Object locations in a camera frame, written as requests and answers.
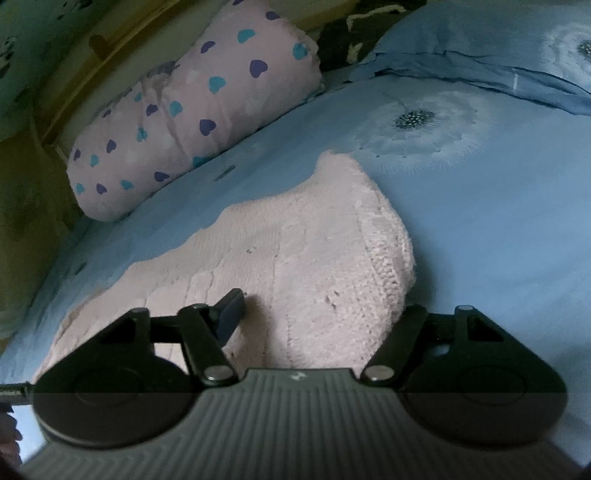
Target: black device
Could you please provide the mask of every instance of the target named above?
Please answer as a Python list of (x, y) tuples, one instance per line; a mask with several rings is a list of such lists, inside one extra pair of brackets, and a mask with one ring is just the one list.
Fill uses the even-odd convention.
[[(547, 439), (560, 376), (472, 306), (407, 307), (350, 369), (250, 369), (221, 347), (245, 313), (232, 290), (175, 316), (132, 309), (50, 368), (4, 385), (47, 445), (22, 467), (50, 479), (535, 479), (581, 468)], [(154, 354), (179, 343), (189, 371)]]

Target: small logo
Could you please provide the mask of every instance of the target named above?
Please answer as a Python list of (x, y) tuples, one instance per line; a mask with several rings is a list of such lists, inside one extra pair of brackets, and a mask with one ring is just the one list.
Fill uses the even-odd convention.
[(305, 380), (308, 378), (308, 375), (306, 375), (304, 372), (296, 372), (295, 374), (290, 375), (290, 378), (295, 382), (299, 382), (300, 380)]

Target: flower pattern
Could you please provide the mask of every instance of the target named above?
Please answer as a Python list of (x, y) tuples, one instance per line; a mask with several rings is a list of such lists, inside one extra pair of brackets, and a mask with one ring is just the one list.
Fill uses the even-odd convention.
[(347, 153), (361, 164), (378, 161), (387, 170), (453, 165), (478, 147), (490, 111), (483, 96), (471, 93), (396, 99), (350, 135)]
[(591, 90), (591, 26), (570, 23), (549, 32), (541, 61), (549, 74)]

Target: blue duvet cover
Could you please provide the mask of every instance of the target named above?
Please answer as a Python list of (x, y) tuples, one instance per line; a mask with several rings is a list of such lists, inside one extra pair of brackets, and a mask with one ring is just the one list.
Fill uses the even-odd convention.
[[(589, 117), (463, 83), (382, 76), (327, 93), (122, 221), (81, 221), (0, 358), (0, 382), (30, 380), (68, 311), (132, 263), (178, 247), (233, 203), (297, 186), (333, 149), (359, 160), (409, 230), (409, 303), (439, 313), (473, 304), (555, 367), (570, 401), (554, 440), (586, 463), (590, 131)], [(28, 410), (18, 418), (26, 457), (42, 439)]]

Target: wooden headboard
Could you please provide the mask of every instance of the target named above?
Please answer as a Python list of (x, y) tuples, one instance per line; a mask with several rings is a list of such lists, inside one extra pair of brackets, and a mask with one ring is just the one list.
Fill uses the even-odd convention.
[[(149, 68), (182, 56), (226, 1), (122, 0), (74, 46), (41, 92), (35, 114), (41, 143), (67, 157), (91, 111)], [(304, 31), (347, 15), (356, 3), (271, 0), (274, 10)]]

